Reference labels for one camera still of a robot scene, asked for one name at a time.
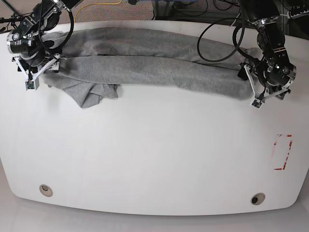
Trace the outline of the grey printed T-shirt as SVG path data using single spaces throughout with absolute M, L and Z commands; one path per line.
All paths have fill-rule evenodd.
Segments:
M 45 84 L 63 90 L 82 108 L 104 98 L 117 98 L 119 85 L 172 86 L 220 94 L 238 100 L 252 96 L 249 81 L 239 78 L 245 60 L 234 54 L 214 63 L 232 45 L 167 31 L 133 28 L 97 28 L 75 31 L 62 49 L 66 59 L 59 72 L 45 71 Z

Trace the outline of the black tripod legs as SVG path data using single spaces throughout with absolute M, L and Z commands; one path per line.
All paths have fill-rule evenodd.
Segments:
M 17 28 L 16 23 L 21 22 L 30 13 L 20 14 L 7 0 L 1 0 L 1 2 L 12 12 L 9 18 L 0 18 L 1 24 L 7 24 L 5 27 L 0 29 L 1 33 L 6 33 L 9 31 L 8 27 L 11 26 L 13 29 Z

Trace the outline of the red tape rectangle marking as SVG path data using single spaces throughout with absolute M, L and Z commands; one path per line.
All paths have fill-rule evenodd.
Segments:
M 291 134 L 277 134 L 271 153 L 271 169 L 282 171 L 285 169 L 293 142 Z

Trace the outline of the white power strip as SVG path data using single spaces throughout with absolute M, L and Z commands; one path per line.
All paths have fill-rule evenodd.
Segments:
M 300 6 L 293 6 L 291 10 L 288 11 L 287 16 L 289 19 L 297 19 L 303 16 L 309 15 L 309 5 L 300 5 Z

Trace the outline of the grey metal frame leg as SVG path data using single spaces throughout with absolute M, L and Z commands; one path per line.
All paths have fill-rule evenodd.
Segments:
M 155 20 L 166 20 L 174 14 L 173 5 L 175 0 L 152 0 Z

